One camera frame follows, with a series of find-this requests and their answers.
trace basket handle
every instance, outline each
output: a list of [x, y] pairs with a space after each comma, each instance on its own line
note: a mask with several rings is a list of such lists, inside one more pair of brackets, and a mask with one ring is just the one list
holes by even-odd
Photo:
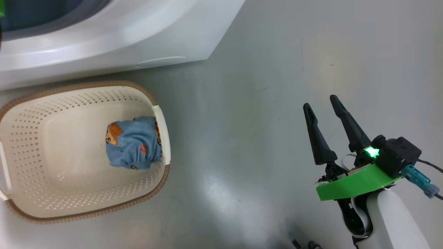
[[169, 141], [169, 132], [167, 131], [165, 116], [160, 106], [153, 106], [157, 126], [159, 127], [160, 139], [162, 141], [162, 153], [165, 159], [165, 165], [171, 163], [171, 143]]
[[8, 164], [4, 153], [3, 143], [0, 141], [0, 198], [7, 200], [12, 190], [11, 177], [9, 176]]

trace black cable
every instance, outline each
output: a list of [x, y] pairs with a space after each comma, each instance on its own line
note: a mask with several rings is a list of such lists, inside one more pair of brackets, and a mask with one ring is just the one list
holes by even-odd
[[439, 194], [435, 194], [434, 196], [437, 197], [437, 198], [440, 199], [440, 200], [443, 200], [443, 196], [441, 196], [441, 195], [439, 195]]
[[438, 170], [438, 171], [440, 171], [440, 172], [443, 173], [443, 169], [440, 168], [440, 167], [438, 167], [437, 165], [431, 164], [430, 162], [425, 161], [425, 160], [421, 160], [421, 159], [418, 159], [417, 161], [419, 161], [419, 162], [421, 162], [421, 163], [424, 163], [424, 164], [427, 164], [427, 165], [433, 167], [434, 169], [436, 169], [436, 170]]

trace brown basket trim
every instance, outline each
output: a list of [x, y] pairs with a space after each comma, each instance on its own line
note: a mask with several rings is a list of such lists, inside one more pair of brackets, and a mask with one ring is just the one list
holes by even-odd
[[81, 90], [81, 89], [87, 89], [87, 88], [96, 88], [96, 87], [105, 87], [105, 86], [129, 86], [132, 88], [135, 88], [139, 90], [140, 92], [144, 93], [149, 100], [151, 101], [152, 105], [158, 105], [157, 100], [154, 98], [154, 96], [146, 90], [144, 87], [130, 82], [130, 81], [100, 81], [100, 82], [88, 82], [88, 83], [82, 83], [82, 84], [76, 84], [71, 86], [62, 86], [54, 89], [45, 90], [38, 93], [29, 94], [23, 97], [16, 98], [9, 103], [7, 103], [5, 106], [3, 106], [2, 109], [0, 109], [0, 122], [3, 120], [3, 117], [6, 115], [6, 113], [11, 110], [13, 107], [31, 101], [38, 98], [58, 94], [58, 93], [65, 93], [75, 90]]
[[[158, 105], [157, 100], [155, 100], [153, 95], [150, 92], [148, 92], [148, 90], [146, 90], [144, 87], [142, 87], [138, 84], [135, 84], [133, 82], [129, 82], [129, 81], [89, 82], [89, 83], [82, 83], [82, 84], [76, 84], [76, 85], [71, 85], [71, 86], [64, 86], [64, 87], [49, 89], [46, 91], [30, 94], [30, 95], [19, 97], [15, 100], [12, 100], [11, 102], [9, 102], [5, 106], [3, 106], [2, 109], [0, 109], [0, 122], [3, 120], [4, 116], [6, 115], [6, 113], [9, 110], [11, 110], [12, 108], [14, 108], [15, 106], [17, 106], [21, 103], [25, 103], [25, 102], [28, 102], [28, 101], [31, 101], [34, 99], [38, 99], [38, 98], [42, 98], [42, 97], [46, 97], [46, 96], [50, 96], [50, 95], [54, 95], [54, 94], [58, 94], [58, 93], [65, 93], [65, 92], [75, 91], [75, 90], [80, 90], [80, 89], [106, 87], [106, 86], [129, 86], [129, 87], [135, 88], [135, 89], [139, 90], [140, 92], [144, 93], [149, 98], [152, 105]], [[55, 223], [61, 223], [61, 222], [70, 222], [70, 221], [88, 219], [88, 218], [96, 217], [96, 216], [103, 215], [103, 214], [109, 214], [109, 213], [130, 207], [130, 206], [133, 206], [135, 204], [144, 202], [144, 201], [152, 198], [154, 195], [156, 195], [163, 188], [163, 186], [166, 183], [166, 180], [168, 178], [169, 170], [170, 170], [170, 165], [169, 164], [165, 165], [162, 179], [160, 180], [159, 184], [157, 184], [157, 186], [151, 192], [149, 192], [145, 195], [142, 195], [138, 198], [127, 201], [127, 202], [123, 202], [123, 203], [120, 203], [120, 204], [117, 204], [114, 206], [109, 206], [109, 207], [105, 207], [102, 209], [89, 211], [89, 212], [85, 212], [85, 213], [58, 216], [58, 217], [50, 217], [50, 218], [39, 218], [39, 217], [31, 216], [31, 215], [23, 212], [14, 203], [14, 200], [12, 200], [12, 199], [6, 200], [5, 203], [6, 203], [6, 206], [8, 207], [8, 209], [13, 214], [15, 214], [17, 217], [19, 217], [20, 219], [22, 219], [24, 221], [34, 223], [34, 224], [55, 224]]]

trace gray floor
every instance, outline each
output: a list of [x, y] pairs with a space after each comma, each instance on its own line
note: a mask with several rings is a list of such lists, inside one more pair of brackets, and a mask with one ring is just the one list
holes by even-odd
[[[334, 202], [320, 202], [302, 105], [339, 159], [349, 153], [337, 94], [370, 138], [405, 136], [441, 162], [439, 0], [247, 0], [207, 61], [57, 83], [128, 79], [151, 90], [171, 136], [153, 199], [89, 220], [35, 226], [0, 205], [1, 248], [353, 248]], [[0, 92], [1, 104], [50, 86]], [[443, 187], [443, 178], [419, 165]], [[431, 248], [443, 202], [394, 187]]]

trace white plastic basket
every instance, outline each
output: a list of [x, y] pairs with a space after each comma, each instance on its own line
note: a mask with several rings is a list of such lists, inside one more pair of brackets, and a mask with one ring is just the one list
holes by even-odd
[[[113, 121], [155, 116], [162, 159], [151, 169], [112, 167]], [[25, 96], [0, 110], [0, 197], [34, 223], [90, 218], [135, 205], [163, 187], [171, 149], [162, 110], [131, 82], [93, 82]]]

